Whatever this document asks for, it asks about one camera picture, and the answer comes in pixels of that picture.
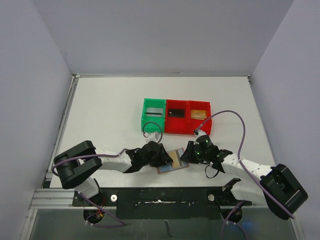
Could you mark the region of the red plastic bin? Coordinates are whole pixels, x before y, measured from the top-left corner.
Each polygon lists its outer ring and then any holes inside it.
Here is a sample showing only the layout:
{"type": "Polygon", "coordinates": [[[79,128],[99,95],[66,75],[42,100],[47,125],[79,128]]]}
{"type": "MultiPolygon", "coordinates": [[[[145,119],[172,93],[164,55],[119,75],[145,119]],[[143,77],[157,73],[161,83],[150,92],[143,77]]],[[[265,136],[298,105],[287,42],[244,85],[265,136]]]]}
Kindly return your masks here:
{"type": "Polygon", "coordinates": [[[189,100],[187,105],[187,130],[186,133],[188,135],[193,135],[194,130],[197,129],[201,124],[200,130],[206,132],[207,135],[211,134],[212,130],[212,120],[209,119],[206,123],[204,121],[211,116],[211,104],[208,101],[195,101],[189,100]],[[192,119],[191,118],[191,110],[205,110],[206,111],[206,119],[192,119]]]}
{"type": "Polygon", "coordinates": [[[186,100],[166,100],[164,132],[167,134],[187,134],[187,101],[186,100]],[[169,109],[184,109],[185,117],[168,117],[169,109]]]}

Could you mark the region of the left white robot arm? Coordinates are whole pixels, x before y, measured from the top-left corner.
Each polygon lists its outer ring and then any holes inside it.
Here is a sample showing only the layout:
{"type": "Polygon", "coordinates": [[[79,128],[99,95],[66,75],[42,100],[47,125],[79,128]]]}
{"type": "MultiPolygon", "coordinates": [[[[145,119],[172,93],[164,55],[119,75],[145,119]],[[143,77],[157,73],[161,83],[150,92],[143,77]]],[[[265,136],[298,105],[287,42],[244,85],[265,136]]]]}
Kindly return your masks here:
{"type": "Polygon", "coordinates": [[[92,178],[92,174],[99,169],[131,174],[144,166],[158,168],[172,162],[163,144],[155,141],[141,148],[124,148],[119,153],[107,153],[104,150],[97,152],[92,141],[85,140],[57,155],[51,171],[59,177],[63,189],[74,189],[90,199],[101,192],[98,182],[92,178]]]}

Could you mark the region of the right red plastic bin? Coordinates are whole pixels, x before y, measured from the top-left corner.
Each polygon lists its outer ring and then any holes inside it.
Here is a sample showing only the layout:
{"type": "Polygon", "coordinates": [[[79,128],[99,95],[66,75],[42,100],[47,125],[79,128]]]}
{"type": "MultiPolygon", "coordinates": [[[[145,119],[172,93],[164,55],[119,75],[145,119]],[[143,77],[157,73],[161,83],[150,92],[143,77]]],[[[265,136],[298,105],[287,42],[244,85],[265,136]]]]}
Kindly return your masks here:
{"type": "Polygon", "coordinates": [[[207,135],[211,134],[212,130],[212,120],[209,119],[206,123],[204,121],[211,116],[211,104],[208,101],[195,101],[189,100],[187,105],[187,130],[186,133],[188,135],[193,135],[194,130],[197,129],[201,124],[200,130],[206,132],[207,135]],[[192,119],[191,118],[191,110],[205,110],[206,111],[206,119],[192,119]]]}

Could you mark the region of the aluminium frame rail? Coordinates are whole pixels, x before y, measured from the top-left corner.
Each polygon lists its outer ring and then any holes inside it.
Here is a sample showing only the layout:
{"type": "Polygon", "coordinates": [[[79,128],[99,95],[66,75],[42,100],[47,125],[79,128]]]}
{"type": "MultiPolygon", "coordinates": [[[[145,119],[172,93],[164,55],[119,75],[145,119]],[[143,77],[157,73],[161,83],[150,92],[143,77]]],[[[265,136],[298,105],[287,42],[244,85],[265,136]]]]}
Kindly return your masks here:
{"type": "Polygon", "coordinates": [[[74,190],[62,188],[37,188],[32,196],[29,209],[69,209],[72,207],[74,190]]]}

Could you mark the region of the gold credit card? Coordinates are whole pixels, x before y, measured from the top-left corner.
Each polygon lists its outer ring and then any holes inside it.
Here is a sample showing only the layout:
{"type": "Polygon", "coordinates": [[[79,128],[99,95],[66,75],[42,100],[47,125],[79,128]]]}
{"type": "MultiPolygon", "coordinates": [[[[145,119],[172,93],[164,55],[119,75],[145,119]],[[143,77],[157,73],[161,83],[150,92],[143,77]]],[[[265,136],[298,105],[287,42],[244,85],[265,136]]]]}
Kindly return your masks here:
{"type": "Polygon", "coordinates": [[[190,110],[190,118],[205,120],[207,118],[207,114],[205,110],[191,109],[190,110]]]}
{"type": "Polygon", "coordinates": [[[169,156],[173,159],[173,163],[171,163],[172,168],[180,169],[184,166],[183,162],[181,161],[181,155],[184,153],[182,148],[172,150],[169,152],[169,156]]]}

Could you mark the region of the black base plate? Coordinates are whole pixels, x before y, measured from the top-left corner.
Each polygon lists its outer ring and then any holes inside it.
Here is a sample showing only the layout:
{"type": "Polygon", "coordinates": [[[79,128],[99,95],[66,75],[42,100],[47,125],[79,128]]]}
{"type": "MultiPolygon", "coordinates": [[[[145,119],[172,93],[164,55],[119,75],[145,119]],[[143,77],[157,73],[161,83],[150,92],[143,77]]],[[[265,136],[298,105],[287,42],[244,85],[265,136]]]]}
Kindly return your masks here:
{"type": "Polygon", "coordinates": [[[220,208],[231,209],[239,203],[221,187],[118,187],[101,188],[91,201],[115,208],[121,220],[219,220],[220,208]]]}

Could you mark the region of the middle red plastic bin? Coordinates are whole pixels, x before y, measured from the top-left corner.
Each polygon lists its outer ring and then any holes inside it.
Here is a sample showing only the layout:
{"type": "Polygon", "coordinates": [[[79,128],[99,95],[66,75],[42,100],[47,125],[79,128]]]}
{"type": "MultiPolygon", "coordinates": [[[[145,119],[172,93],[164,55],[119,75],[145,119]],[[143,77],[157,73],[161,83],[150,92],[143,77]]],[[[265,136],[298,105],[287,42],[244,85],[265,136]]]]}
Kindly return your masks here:
{"type": "Polygon", "coordinates": [[[167,134],[187,134],[187,101],[186,100],[166,100],[164,132],[167,134]],[[184,109],[185,117],[168,117],[169,109],[184,109]]]}

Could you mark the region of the green plastic bin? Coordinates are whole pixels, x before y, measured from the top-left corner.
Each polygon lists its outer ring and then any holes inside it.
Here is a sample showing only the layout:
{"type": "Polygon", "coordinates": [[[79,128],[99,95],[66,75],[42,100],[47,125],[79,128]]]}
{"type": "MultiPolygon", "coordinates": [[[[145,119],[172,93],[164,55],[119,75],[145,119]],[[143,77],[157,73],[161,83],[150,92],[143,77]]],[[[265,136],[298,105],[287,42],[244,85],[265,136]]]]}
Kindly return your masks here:
{"type": "Polygon", "coordinates": [[[165,131],[166,100],[145,98],[141,115],[141,130],[147,133],[165,131]]]}

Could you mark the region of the silver credit card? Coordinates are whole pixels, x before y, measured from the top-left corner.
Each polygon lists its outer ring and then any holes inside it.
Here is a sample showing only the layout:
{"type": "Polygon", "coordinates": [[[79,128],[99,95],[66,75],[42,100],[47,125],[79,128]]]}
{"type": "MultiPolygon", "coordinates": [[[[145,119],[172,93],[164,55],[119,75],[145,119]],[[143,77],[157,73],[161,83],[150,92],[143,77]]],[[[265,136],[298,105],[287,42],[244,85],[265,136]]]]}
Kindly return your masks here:
{"type": "Polygon", "coordinates": [[[147,107],[145,115],[147,117],[161,118],[163,117],[164,109],[161,107],[147,107]]]}

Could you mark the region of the brown leather card holder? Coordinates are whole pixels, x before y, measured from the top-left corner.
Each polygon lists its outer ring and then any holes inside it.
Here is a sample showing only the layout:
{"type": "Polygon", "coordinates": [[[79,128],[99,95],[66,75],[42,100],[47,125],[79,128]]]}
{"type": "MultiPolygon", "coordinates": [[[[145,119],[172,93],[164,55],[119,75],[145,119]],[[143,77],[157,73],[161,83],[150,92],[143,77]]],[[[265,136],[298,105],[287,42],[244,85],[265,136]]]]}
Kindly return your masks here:
{"type": "Polygon", "coordinates": [[[169,157],[172,159],[172,162],[158,167],[157,173],[160,175],[160,174],[188,168],[189,163],[181,160],[181,156],[183,155],[184,152],[185,152],[184,148],[178,148],[175,150],[168,151],[167,153],[169,157]]]}

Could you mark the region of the dark grey credit card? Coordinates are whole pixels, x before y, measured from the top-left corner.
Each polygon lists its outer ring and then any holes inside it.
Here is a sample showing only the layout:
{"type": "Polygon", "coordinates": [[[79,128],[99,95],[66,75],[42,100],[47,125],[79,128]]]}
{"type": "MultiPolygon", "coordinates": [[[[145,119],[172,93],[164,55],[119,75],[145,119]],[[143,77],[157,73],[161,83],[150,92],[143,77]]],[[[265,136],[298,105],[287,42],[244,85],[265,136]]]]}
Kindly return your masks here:
{"type": "Polygon", "coordinates": [[[169,108],[167,116],[170,118],[184,118],[185,110],[179,108],[169,108]]]}

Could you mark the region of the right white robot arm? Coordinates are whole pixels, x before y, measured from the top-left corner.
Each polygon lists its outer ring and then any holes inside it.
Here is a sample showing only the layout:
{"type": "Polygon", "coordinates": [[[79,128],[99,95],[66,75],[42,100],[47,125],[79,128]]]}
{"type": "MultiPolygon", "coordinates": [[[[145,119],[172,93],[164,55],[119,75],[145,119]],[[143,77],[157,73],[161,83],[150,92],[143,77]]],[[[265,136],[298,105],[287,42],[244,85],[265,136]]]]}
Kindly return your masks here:
{"type": "Polygon", "coordinates": [[[181,160],[191,164],[208,164],[220,173],[234,175],[235,180],[223,187],[234,199],[268,206],[283,220],[293,214],[308,199],[306,190],[284,164],[263,165],[239,159],[230,150],[219,149],[208,135],[189,141],[181,160]]]}

